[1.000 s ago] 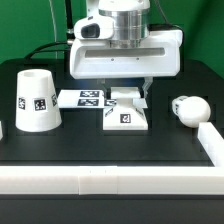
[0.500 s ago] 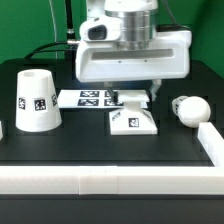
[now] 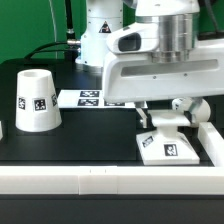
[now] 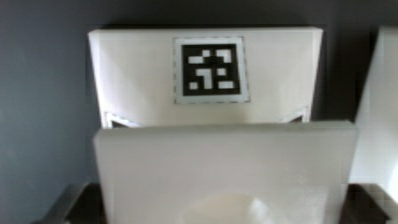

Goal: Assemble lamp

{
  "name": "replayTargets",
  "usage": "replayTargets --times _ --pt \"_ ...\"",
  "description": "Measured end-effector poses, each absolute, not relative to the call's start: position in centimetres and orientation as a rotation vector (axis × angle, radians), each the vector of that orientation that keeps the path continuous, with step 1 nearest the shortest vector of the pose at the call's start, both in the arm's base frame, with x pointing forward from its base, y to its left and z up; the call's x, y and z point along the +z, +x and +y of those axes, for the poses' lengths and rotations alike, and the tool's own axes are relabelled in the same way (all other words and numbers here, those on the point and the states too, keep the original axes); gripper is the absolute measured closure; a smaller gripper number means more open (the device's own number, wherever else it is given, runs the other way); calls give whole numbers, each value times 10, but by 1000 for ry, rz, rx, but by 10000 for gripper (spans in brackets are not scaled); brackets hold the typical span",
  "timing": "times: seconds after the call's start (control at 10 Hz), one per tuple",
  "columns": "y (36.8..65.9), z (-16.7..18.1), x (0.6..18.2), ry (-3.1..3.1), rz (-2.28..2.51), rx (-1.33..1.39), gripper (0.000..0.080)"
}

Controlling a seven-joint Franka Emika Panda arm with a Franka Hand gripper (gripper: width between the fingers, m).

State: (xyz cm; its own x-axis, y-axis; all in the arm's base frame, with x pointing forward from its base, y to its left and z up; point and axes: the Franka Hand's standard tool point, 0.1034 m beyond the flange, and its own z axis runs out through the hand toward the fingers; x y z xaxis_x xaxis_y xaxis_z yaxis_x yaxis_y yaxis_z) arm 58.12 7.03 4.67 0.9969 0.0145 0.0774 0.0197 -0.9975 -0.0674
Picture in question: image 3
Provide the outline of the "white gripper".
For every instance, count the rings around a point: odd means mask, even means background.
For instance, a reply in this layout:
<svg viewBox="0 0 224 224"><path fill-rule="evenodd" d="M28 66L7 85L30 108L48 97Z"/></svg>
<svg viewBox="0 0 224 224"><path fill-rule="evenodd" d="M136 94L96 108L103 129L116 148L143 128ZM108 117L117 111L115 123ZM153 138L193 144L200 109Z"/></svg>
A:
<svg viewBox="0 0 224 224"><path fill-rule="evenodd" d="M141 101L224 94L224 38L196 43L189 58L160 63L152 54L159 46L159 26L134 23L107 37L109 53L102 76L103 98L109 103L137 102L143 128L147 110ZM191 125L202 117L201 98L186 98L184 115Z"/></svg>

